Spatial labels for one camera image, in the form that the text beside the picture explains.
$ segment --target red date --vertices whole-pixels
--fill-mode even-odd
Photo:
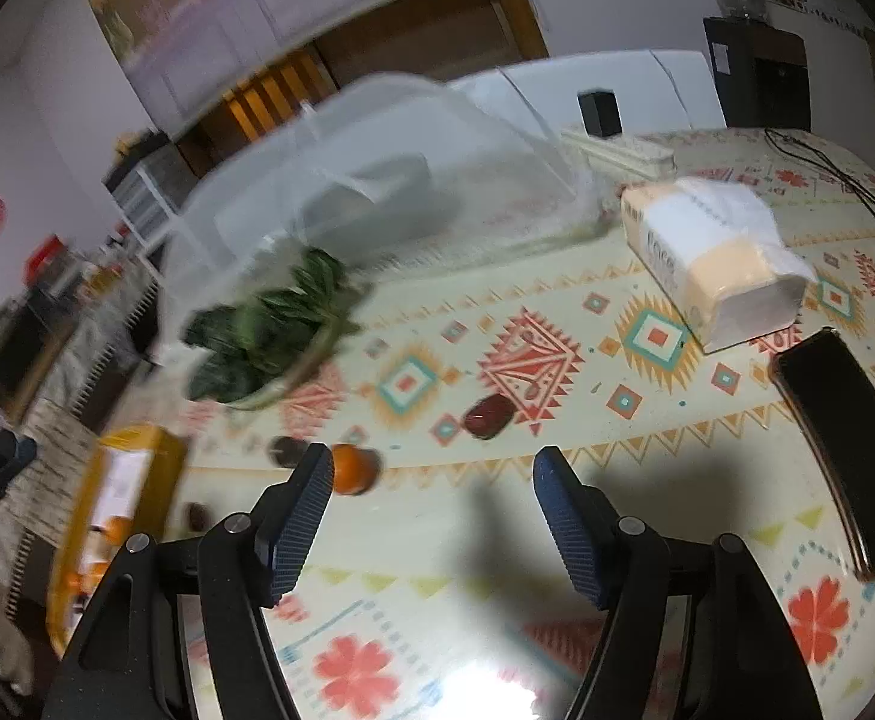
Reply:
[[[508,426],[516,410],[513,400],[495,392],[475,403],[462,421],[475,439],[493,439]]]

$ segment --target black box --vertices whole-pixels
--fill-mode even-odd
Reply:
[[[804,40],[762,23],[705,19],[728,127],[811,129]]]

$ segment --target white wall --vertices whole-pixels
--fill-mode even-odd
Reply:
[[[0,197],[0,303],[21,292],[23,264],[48,235],[93,248],[110,229],[71,177],[16,70],[0,75]]]
[[[51,0],[28,37],[21,70],[37,110],[77,184],[117,223],[100,183],[119,135],[151,117],[104,40],[87,0]]]
[[[781,5],[768,4],[768,14],[776,28],[804,38],[815,133],[875,168],[875,88],[867,42]]]
[[[702,20],[715,0],[532,0],[552,55],[623,49],[691,49],[708,56]],[[875,167],[871,55],[850,32],[777,5],[772,25],[804,38],[814,131]]]

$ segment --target dark snack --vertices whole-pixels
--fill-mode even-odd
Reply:
[[[184,507],[184,518],[188,523],[188,530],[194,533],[207,533],[210,527],[211,514],[207,507],[200,503],[189,503]]]
[[[293,469],[304,457],[308,442],[293,439],[290,436],[278,436],[268,445],[268,457],[281,469]]]
[[[479,400],[465,413],[463,425],[475,439],[493,439],[507,427],[516,410],[513,400],[495,392]]]

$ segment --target white paper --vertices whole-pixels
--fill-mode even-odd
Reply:
[[[727,61],[727,46],[724,43],[712,43],[711,49],[714,50],[714,71],[730,76],[732,74],[732,66]]]

